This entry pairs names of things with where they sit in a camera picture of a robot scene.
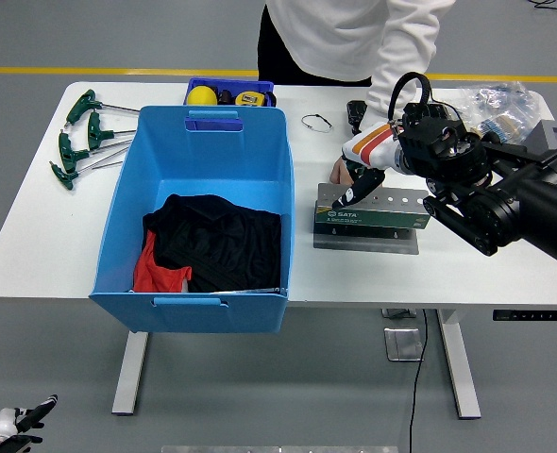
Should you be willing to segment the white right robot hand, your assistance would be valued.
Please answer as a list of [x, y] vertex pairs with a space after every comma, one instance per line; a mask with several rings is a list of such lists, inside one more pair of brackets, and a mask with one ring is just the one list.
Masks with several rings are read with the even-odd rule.
[[333, 202], [334, 209], [352, 206], [365, 199], [385, 179], [385, 171], [404, 174], [402, 151], [390, 124], [376, 124], [362, 131], [342, 146], [353, 184]]

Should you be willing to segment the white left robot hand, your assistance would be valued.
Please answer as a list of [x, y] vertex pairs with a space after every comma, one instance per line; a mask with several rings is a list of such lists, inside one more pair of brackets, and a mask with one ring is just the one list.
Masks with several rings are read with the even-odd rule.
[[51, 394], [33, 409], [3, 408], [0, 411], [0, 452], [29, 452], [33, 445], [42, 443], [42, 437], [29, 434], [31, 429], [42, 428], [42, 419], [58, 403]]

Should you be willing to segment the person's left hand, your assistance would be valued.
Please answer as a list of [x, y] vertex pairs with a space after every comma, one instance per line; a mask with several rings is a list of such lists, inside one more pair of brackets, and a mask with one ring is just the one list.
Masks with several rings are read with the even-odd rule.
[[353, 184], [353, 179], [346, 168], [346, 161], [343, 158], [338, 158], [334, 162], [329, 174], [329, 182], [348, 186]]

